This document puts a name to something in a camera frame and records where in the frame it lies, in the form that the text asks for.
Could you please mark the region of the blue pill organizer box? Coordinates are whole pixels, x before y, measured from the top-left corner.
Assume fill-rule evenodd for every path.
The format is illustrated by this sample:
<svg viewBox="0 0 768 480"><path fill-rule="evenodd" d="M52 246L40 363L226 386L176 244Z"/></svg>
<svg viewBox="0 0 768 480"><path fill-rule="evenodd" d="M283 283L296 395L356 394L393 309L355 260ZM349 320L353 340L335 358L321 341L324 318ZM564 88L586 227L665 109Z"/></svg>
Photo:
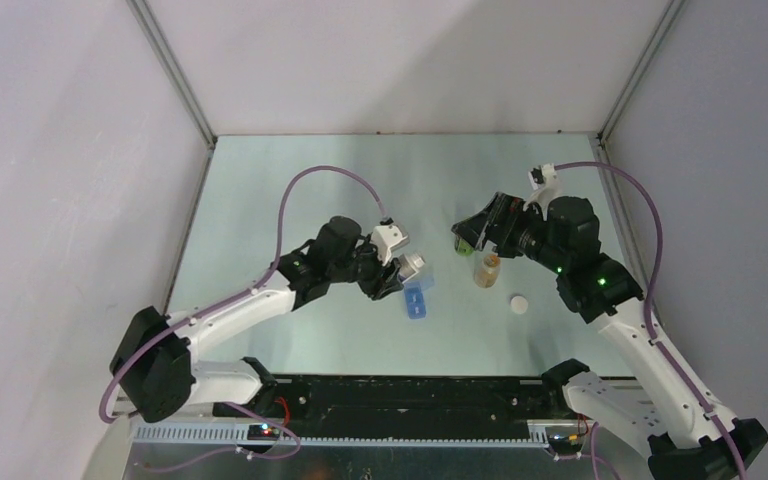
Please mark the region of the blue pill organizer box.
<svg viewBox="0 0 768 480"><path fill-rule="evenodd" d="M427 316L425 293L435 285L431 274L411 280L404 285L403 296L406 313L410 320L420 320Z"/></svg>

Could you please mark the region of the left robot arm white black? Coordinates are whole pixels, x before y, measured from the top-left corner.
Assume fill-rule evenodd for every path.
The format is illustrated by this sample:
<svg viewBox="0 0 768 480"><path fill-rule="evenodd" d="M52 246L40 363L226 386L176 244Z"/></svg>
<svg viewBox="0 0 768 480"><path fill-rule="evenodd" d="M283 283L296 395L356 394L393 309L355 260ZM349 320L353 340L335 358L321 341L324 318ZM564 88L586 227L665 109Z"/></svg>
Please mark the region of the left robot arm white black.
<svg viewBox="0 0 768 480"><path fill-rule="evenodd" d="M276 403L269 372L253 357L215 362L207 353L253 326L323 297L334 284L355 284L373 301L402 290L426 262L404 253L408 234L392 221L362 234L335 216L317 236L282 255L251 289L174 321L149 306L132 318L110 363L115 385L135 414L156 423L182 407L232 402L252 416Z"/></svg>

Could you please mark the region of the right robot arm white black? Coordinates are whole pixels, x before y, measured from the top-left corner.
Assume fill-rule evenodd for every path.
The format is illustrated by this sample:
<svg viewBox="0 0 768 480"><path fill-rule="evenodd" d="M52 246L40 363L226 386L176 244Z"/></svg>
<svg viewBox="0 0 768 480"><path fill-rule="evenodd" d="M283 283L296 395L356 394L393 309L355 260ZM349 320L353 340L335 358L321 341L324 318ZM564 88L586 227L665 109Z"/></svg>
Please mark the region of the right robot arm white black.
<svg viewBox="0 0 768 480"><path fill-rule="evenodd" d="M650 401L639 403L570 359L543 375L548 414L593 420L640 454L655 479L745 478L768 433L758 420L738 418L691 371L647 311L643 289L602 252L588 200L560 196L541 206L497 193L451 230L474 251L492 243L502 258L525 256L555 274L566 308L611 344Z"/></svg>

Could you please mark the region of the white bottle cap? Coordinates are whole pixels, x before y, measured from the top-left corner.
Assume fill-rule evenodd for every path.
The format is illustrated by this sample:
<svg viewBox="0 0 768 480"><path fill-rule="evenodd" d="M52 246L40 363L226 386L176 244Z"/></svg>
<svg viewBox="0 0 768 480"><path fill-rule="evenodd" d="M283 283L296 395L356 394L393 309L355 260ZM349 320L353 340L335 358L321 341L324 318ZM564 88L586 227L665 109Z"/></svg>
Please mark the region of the white bottle cap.
<svg viewBox="0 0 768 480"><path fill-rule="evenodd" d="M513 295L509 300L510 310L516 315L523 315L529 308L528 300L522 295Z"/></svg>

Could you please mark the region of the clear amber pill bottle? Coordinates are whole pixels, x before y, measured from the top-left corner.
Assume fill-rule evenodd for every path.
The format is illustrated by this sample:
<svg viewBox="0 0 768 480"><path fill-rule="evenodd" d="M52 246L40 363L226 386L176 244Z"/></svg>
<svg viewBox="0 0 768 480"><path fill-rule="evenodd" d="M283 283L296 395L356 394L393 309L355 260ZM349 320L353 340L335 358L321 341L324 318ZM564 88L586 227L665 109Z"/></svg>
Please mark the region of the clear amber pill bottle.
<svg viewBox="0 0 768 480"><path fill-rule="evenodd" d="M501 259L494 253L480 258L475 266L473 280L480 288L491 288L495 285L501 269Z"/></svg>

